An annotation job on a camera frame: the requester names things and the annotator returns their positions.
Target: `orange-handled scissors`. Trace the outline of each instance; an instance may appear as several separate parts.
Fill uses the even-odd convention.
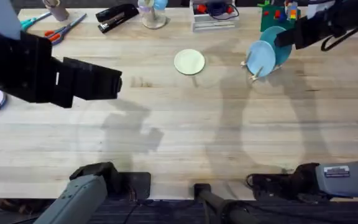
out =
[[[68,33],[68,31],[70,31],[71,28],[79,24],[85,17],[86,13],[83,14],[80,18],[74,20],[72,23],[68,24],[67,26],[59,28],[57,30],[47,30],[45,31],[44,36],[52,42],[52,45],[57,45],[64,39],[64,36]]]

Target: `light wood surface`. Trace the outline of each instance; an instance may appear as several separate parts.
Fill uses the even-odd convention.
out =
[[[209,182],[222,197],[251,199],[248,174],[358,160],[358,34],[327,53],[320,43],[294,49],[281,70],[251,85],[240,62],[259,39],[260,9],[240,9],[233,30],[194,34],[188,9],[167,9],[160,30],[138,16],[106,35],[94,16],[102,10],[69,9],[70,19],[88,17],[53,55],[121,70],[119,100],[75,99],[64,110],[11,98],[0,112],[0,197],[57,197],[79,166],[112,161],[150,172],[151,198],[192,198],[194,183]],[[62,25],[48,17],[29,32]],[[206,58],[193,78],[173,66],[183,49]]]

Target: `scissors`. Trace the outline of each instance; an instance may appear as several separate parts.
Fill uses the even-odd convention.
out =
[[[22,30],[25,32],[30,26],[34,25],[37,21],[40,21],[41,19],[44,19],[50,15],[52,15],[51,12],[46,12],[39,17],[34,17],[31,19],[20,21],[20,24],[22,25]]]
[[[68,33],[68,31],[70,31],[71,28],[80,23],[85,18],[85,16],[86,13],[72,23],[68,24],[67,26],[59,28],[57,30],[47,30],[45,31],[44,36],[52,42],[52,45],[57,45],[64,39],[64,36]]]

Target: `blue plate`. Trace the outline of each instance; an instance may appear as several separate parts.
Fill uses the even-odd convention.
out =
[[[249,55],[247,67],[249,71],[256,75],[260,68],[258,77],[264,77],[273,71],[276,64],[276,57],[272,46],[266,41],[258,40],[254,42],[248,49],[247,55]]]
[[[277,34],[284,32],[285,29],[279,26],[272,26],[265,30],[260,36],[260,40],[268,42],[274,49],[276,55],[276,65],[282,65],[290,57],[292,51],[292,45],[285,47],[276,47],[274,40]]]

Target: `black stapler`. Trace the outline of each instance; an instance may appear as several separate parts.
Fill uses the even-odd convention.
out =
[[[98,28],[102,33],[106,33],[138,14],[139,11],[133,4],[111,7],[96,14],[96,18],[101,22]]]

